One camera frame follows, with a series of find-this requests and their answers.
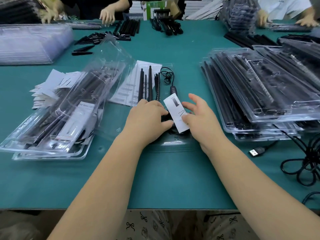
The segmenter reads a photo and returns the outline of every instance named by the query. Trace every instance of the black shirt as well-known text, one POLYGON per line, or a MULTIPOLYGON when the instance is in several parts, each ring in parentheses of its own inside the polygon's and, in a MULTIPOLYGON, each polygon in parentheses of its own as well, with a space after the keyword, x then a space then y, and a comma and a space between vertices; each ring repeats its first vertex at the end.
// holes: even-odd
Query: black shirt
MULTIPOLYGON (((80 10, 80 19, 82 20, 92 20, 98 19, 100 17, 101 10, 107 7, 108 5, 115 3, 119 0, 60 0, 64 4, 73 8, 75 4, 78 5, 80 10)), ((130 7, 132 6, 132 0, 128 0, 130 7)), ((115 13, 116 20, 122 20, 122 12, 115 13)))

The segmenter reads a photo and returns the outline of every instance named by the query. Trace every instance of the white sleeve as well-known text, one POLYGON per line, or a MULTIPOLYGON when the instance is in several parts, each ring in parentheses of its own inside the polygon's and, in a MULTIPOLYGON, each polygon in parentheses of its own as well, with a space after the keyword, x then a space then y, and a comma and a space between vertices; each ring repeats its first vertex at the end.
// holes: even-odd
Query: white sleeve
POLYGON ((286 14, 292 19, 310 7, 312 7, 310 0, 292 0, 286 14))

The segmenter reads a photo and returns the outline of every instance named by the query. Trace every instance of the teal table mat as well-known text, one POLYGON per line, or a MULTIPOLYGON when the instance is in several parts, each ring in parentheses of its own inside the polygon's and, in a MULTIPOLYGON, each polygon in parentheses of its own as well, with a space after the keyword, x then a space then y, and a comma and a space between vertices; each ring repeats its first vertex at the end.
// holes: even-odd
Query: teal table mat
MULTIPOLYGON (((141 22, 140 33, 131 42, 120 44, 134 59, 174 65, 175 86, 179 99, 189 101, 194 93, 207 101, 216 114, 212 94, 199 68, 199 63, 214 48, 238 48, 223 38, 226 33, 218 21, 183 21, 183 35, 167 37, 141 22)), ((75 39, 91 34, 90 30, 74 31, 75 39)), ((286 33, 258 30, 271 39, 286 33)), ((70 47, 53 65, 0 66, 1 116, 0 141, 5 139, 32 113, 33 98, 28 92, 42 83, 54 68, 60 72, 81 71, 90 56, 71 56, 70 47)), ((238 143, 244 153, 269 143, 238 143)), ((96 136, 87 157, 82 161, 12 161, 11 153, 0 153, 0 209, 67 208, 90 177, 111 142, 96 136)), ((320 191, 320 183, 304 187, 294 176, 285 175, 282 160, 301 158, 303 153, 292 141, 281 141, 262 157, 252 161, 278 185, 301 201, 311 191, 320 191)), ((307 203, 319 208, 320 198, 307 203)), ((138 163, 129 208, 141 209, 235 209, 209 159, 200 150, 174 153, 144 151, 138 163)))

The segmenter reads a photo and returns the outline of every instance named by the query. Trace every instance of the hand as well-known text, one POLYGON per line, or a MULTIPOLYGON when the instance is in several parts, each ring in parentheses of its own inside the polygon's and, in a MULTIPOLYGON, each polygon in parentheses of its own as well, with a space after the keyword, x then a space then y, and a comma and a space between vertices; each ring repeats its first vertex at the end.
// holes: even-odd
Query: hand
POLYGON ((161 116, 167 114, 168 111, 159 101, 142 99, 130 110, 121 134, 138 142, 143 149, 172 127, 172 120, 161 122, 161 116))
POLYGON ((313 15, 305 16, 303 19, 300 19, 296 24, 300 24, 301 26, 307 27, 317 27, 319 23, 314 20, 313 15))
POLYGON ((265 10, 259 10, 257 20, 258 27, 264 28, 266 26, 266 23, 268 22, 268 16, 269 14, 265 10))
POLYGON ((106 8, 102 9, 99 19, 102 20, 102 24, 106 24, 107 26, 113 24, 116 20, 114 8, 109 5, 106 8))
POLYGON ((189 125, 192 136, 200 143, 203 152, 209 157, 212 144, 225 138, 225 135, 216 115, 206 101, 192 93, 189 93, 189 98, 195 104, 182 102, 182 105, 194 114, 182 115, 182 120, 189 125))
POLYGON ((46 11, 46 13, 43 15, 43 17, 41 19, 41 22, 43 24, 45 24, 45 23, 50 24, 52 19, 53 20, 58 20, 59 19, 59 12, 56 9, 55 10, 48 9, 46 11))

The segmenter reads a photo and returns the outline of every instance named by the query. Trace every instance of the white shirt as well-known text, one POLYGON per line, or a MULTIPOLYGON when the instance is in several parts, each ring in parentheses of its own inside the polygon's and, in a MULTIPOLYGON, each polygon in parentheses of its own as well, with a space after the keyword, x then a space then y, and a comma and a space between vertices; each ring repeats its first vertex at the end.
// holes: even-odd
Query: white shirt
POLYGON ((309 0, 258 0, 261 9, 269 14, 268 20, 282 20, 285 15, 294 18, 309 7, 309 0))

